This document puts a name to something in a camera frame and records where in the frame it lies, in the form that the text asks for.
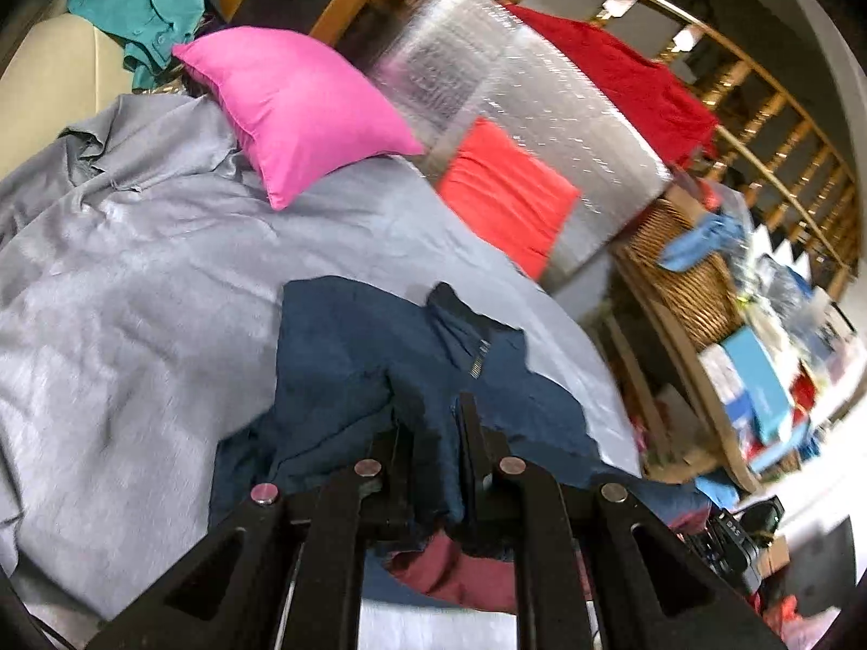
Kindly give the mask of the navy blue padded jacket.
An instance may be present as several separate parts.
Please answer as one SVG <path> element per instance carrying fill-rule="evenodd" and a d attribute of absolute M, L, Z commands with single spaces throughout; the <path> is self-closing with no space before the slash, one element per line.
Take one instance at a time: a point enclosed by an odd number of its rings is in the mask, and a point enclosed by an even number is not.
<path fill-rule="evenodd" d="M 698 528 L 711 502 L 604 464 L 584 408 L 526 364 L 519 329 L 477 314 L 440 283 L 416 305 L 366 283 L 328 276 L 283 288 L 272 405 L 216 449 L 209 521 L 252 486 L 316 489 L 366 455 L 391 428 L 410 437 L 410 503 L 419 540 L 372 562 L 378 602 L 512 613 L 516 584 L 504 557 L 467 555 L 448 528 L 462 522 L 458 398 L 470 393 L 484 426 L 560 483 L 588 489 L 613 478 L 671 528 Z"/>

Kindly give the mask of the red blanket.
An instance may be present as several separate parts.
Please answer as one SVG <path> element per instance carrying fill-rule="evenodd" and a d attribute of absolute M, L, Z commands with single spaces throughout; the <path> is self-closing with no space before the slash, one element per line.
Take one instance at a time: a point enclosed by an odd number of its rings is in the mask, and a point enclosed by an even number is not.
<path fill-rule="evenodd" d="M 613 103 L 666 165 L 714 151 L 716 116 L 664 64 L 604 29 L 506 4 L 510 14 L 557 47 Z"/>

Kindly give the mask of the blue fashion box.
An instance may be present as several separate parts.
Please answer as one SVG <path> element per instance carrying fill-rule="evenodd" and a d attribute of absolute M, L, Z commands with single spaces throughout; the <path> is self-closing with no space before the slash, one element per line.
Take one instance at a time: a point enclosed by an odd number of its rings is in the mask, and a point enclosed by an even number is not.
<path fill-rule="evenodd" d="M 791 396 L 751 327 L 742 326 L 722 346 L 751 401 L 758 439 L 770 445 L 779 436 L 785 418 L 792 414 Z"/>

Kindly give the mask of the silver foil wrapped headboard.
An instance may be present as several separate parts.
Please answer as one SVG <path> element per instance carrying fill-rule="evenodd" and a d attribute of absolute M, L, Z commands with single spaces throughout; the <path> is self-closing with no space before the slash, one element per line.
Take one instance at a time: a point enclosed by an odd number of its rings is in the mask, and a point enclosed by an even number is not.
<path fill-rule="evenodd" d="M 542 273 L 549 292 L 670 184 L 663 160 L 594 82 L 494 0 L 409 0 L 367 73 L 425 147 L 432 182 L 485 118 L 579 188 Z"/>

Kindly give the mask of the wooden table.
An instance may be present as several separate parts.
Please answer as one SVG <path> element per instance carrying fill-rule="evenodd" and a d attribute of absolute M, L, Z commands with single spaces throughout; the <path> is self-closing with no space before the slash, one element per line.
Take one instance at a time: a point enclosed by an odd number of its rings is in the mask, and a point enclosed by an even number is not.
<path fill-rule="evenodd" d="M 755 495 L 760 478 L 743 459 L 681 322 L 624 246 L 613 246 L 610 257 L 613 275 L 599 327 L 638 436 L 642 471 L 675 484 L 724 470 L 739 490 Z"/>

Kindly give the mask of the orange red pillow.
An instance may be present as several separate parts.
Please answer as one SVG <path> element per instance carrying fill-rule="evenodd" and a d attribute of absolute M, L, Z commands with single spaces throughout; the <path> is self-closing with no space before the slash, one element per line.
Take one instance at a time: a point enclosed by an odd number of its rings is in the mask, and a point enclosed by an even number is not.
<path fill-rule="evenodd" d="M 470 126 L 438 184 L 438 194 L 479 238 L 525 275 L 541 279 L 580 190 L 520 147 L 501 126 Z"/>

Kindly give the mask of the pink pillow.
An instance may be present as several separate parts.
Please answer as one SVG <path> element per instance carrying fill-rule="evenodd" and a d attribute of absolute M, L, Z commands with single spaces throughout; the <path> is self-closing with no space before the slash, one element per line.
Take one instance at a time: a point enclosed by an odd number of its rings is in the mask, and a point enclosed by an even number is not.
<path fill-rule="evenodd" d="M 272 209 L 286 209 L 314 182 L 356 161 L 423 151 L 385 95 L 309 35 L 227 28 L 176 44 L 172 53 L 216 97 Z"/>

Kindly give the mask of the light blue cloth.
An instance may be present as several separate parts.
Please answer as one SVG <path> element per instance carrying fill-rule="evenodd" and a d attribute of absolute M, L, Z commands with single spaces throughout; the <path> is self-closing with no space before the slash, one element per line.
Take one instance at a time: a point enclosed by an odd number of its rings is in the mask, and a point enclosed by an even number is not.
<path fill-rule="evenodd" d="M 743 227 L 733 217 L 707 213 L 688 232 L 664 245 L 657 265 L 667 271 L 686 273 L 715 252 L 733 250 L 744 239 Z"/>

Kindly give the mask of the cream sofa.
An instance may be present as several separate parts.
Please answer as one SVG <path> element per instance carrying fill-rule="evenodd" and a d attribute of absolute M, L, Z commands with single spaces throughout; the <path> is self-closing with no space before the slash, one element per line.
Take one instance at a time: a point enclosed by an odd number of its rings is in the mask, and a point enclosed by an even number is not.
<path fill-rule="evenodd" d="M 124 48 L 87 19 L 63 14 L 35 25 L 2 76 L 2 174 L 131 89 Z"/>

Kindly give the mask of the wooden stair railing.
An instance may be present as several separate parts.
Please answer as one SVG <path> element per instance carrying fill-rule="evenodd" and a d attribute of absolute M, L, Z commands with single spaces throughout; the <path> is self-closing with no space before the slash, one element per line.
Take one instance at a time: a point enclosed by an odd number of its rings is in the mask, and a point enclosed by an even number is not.
<path fill-rule="evenodd" d="M 695 172 L 745 195 L 835 298 L 859 275 L 863 184 L 829 56 L 797 0 L 497 0 L 584 21 L 681 79 L 719 122 Z"/>

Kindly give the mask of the white blue tissue box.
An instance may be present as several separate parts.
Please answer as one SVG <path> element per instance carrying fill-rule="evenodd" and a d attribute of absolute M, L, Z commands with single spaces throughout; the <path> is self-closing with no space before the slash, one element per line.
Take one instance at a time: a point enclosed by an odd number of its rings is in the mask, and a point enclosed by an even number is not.
<path fill-rule="evenodd" d="M 738 433 L 751 431 L 754 426 L 751 398 L 726 350 L 715 343 L 707 346 L 698 358 L 717 398 L 722 402 L 729 423 Z"/>

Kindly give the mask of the wicker basket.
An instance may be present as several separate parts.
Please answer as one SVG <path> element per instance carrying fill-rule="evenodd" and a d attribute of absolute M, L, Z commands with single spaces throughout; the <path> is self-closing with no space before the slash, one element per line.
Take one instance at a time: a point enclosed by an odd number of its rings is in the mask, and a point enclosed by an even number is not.
<path fill-rule="evenodd" d="M 636 228 L 616 246 L 642 279 L 651 294 L 669 308 L 692 345 L 701 350 L 724 341 L 743 326 L 735 286 L 722 255 L 712 252 L 685 271 L 663 269 L 661 252 L 692 225 L 669 200 L 654 201 Z"/>

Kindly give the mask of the grey bed sheet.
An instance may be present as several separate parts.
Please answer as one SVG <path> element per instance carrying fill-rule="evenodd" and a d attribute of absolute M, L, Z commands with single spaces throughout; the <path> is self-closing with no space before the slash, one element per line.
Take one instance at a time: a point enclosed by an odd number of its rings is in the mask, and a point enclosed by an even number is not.
<path fill-rule="evenodd" d="M 270 405 L 285 283 L 421 301 L 448 283 L 522 329 L 601 455 L 638 452 L 589 337 L 404 160 L 270 207 L 210 99 L 122 95 L 2 183 L 2 562 L 111 618 L 206 530 L 216 446 Z"/>

